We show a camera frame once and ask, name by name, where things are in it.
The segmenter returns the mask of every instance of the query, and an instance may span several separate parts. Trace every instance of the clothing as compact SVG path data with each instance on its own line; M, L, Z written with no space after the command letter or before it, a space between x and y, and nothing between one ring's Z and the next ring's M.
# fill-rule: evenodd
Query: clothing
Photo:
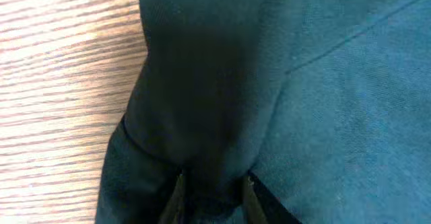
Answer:
M140 6L149 54L97 220L156 223L187 169L190 201L217 203L196 220L242 223L251 171L303 223L431 221L431 0Z

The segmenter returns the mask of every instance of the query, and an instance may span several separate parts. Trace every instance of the wooden surface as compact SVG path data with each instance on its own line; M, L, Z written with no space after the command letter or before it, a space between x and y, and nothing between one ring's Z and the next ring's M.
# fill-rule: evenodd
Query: wooden surface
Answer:
M0 223L93 223L146 51L138 0L0 0Z

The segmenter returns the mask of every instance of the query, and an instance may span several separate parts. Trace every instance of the garment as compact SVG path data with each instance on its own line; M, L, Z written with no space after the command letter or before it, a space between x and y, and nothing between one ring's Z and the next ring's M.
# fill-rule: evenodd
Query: garment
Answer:
M140 7L149 53L96 222L156 223L183 169L213 203L196 220L242 223L251 171L303 223L431 221L431 0Z

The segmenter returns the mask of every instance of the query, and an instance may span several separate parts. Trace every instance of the light brown wood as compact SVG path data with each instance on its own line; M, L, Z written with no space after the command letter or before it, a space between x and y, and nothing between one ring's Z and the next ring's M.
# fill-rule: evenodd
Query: light brown wood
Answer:
M0 0L0 223L93 223L146 56L138 0Z

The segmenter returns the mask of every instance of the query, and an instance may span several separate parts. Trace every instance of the teal fabric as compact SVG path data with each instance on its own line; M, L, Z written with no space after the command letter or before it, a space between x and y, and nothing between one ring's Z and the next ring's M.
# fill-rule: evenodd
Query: teal fabric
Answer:
M140 202L186 168L191 200L219 203L197 213L243 223L252 170L303 223L431 221L431 0L140 1L149 54L123 144L169 166L141 172ZM127 156L106 157L99 223L140 185L106 176Z

